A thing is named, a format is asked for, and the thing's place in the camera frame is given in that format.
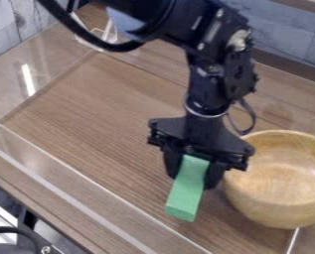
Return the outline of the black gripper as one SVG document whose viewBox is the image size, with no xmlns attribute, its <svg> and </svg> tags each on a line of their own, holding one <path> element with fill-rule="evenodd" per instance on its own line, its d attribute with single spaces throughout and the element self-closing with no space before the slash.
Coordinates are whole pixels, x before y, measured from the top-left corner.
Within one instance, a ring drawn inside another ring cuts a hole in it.
<svg viewBox="0 0 315 254">
<path fill-rule="evenodd" d="M 147 143 L 163 154 L 167 176 L 179 172 L 182 156 L 189 155 L 210 162 L 205 175 L 205 189 L 214 189 L 229 168 L 241 171 L 254 149 L 225 126 L 222 116 L 202 118 L 187 113 L 182 117 L 154 118 L 147 122 Z"/>
</svg>

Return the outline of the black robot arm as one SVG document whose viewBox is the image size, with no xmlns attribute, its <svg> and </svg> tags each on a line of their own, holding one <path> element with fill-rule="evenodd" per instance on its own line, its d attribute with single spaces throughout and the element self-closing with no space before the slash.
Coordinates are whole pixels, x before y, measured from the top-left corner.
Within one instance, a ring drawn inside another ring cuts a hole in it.
<svg viewBox="0 0 315 254">
<path fill-rule="evenodd" d="M 252 61 L 247 18 L 221 0 L 98 0 L 110 21 L 127 37 L 111 44 L 79 24 L 56 0 L 37 0 L 72 33 L 108 52 L 126 53 L 160 40 L 182 49 L 189 67 L 185 115 L 148 121 L 147 143 L 163 154 L 166 174 L 181 176 L 181 161 L 191 156 L 209 162 L 202 176 L 209 190 L 231 169 L 246 169 L 254 149 L 223 121 L 230 106 L 245 104 L 258 76 Z"/>
</svg>

